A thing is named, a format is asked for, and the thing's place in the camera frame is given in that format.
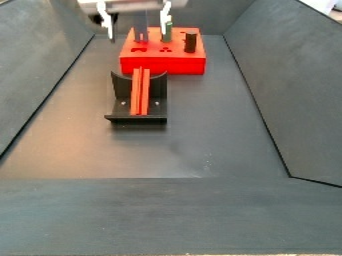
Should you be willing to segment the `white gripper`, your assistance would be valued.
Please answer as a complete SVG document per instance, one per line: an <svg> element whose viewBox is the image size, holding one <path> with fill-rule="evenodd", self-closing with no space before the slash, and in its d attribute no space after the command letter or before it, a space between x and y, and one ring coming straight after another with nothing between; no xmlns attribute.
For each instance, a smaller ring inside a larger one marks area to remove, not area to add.
<svg viewBox="0 0 342 256"><path fill-rule="evenodd" d="M99 12L101 27L107 29L108 39L113 41L112 18L108 13L161 9L159 13L161 34L165 35L165 24L169 20L171 6L181 8L188 0L76 0L85 14Z"/></svg>

